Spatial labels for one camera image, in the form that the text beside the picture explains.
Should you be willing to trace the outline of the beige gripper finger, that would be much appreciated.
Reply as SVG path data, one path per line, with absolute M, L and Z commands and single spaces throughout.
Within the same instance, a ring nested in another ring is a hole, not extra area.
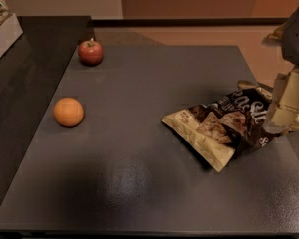
M 263 128 L 272 134 L 299 130 L 299 66 L 277 75 Z

